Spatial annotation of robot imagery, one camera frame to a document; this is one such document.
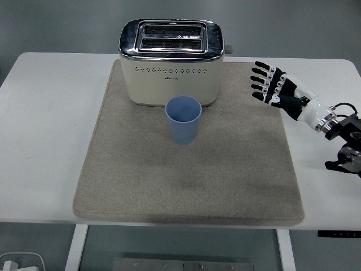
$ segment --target white table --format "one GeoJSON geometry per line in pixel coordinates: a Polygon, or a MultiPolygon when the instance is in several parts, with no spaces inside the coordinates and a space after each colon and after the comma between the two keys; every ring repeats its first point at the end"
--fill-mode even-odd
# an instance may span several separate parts
{"type": "MultiPolygon", "coordinates": [[[[81,219],[72,211],[116,59],[117,54],[19,56],[0,88],[0,221],[122,225],[81,219]]],[[[361,78],[347,60],[225,58],[255,60],[296,75],[326,106],[350,102],[361,111],[361,78]]],[[[282,119],[306,215],[291,228],[361,230],[361,178],[324,167],[337,160],[344,141],[328,141],[284,111],[282,119]]]]}

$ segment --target white power strip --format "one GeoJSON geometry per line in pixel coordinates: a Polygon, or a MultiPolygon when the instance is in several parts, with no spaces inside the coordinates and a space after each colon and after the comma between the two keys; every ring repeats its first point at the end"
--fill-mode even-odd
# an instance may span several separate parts
{"type": "Polygon", "coordinates": [[[6,261],[4,263],[4,268],[2,271],[39,271],[39,268],[36,266],[24,267],[18,269],[19,265],[13,261],[6,261]]]}

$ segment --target metal plate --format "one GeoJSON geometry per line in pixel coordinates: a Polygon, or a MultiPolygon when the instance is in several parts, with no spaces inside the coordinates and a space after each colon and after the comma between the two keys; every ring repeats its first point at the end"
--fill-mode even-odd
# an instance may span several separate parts
{"type": "Polygon", "coordinates": [[[116,258],[113,271],[254,271],[253,264],[116,258]]]}

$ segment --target toaster slot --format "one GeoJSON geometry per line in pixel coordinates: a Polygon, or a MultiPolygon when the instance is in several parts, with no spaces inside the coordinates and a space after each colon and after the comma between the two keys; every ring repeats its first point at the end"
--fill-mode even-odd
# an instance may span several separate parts
{"type": "Polygon", "coordinates": [[[202,51],[202,41],[198,39],[184,38],[144,38],[142,49],[154,50],[182,50],[191,49],[202,51]]]}
{"type": "Polygon", "coordinates": [[[199,36],[201,34],[201,26],[194,25],[145,25],[145,34],[160,35],[192,35],[199,36]]]}

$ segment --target gray wall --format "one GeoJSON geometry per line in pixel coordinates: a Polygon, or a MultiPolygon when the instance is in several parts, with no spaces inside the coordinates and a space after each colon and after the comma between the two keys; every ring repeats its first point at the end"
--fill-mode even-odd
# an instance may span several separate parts
{"type": "Polygon", "coordinates": [[[359,0],[0,0],[0,83],[27,51],[116,54],[137,18],[214,21],[234,56],[348,59],[361,70],[359,0]]]}
{"type": "Polygon", "coordinates": [[[276,230],[89,226],[80,271],[111,270],[117,257],[253,264],[281,271],[276,230]]]}

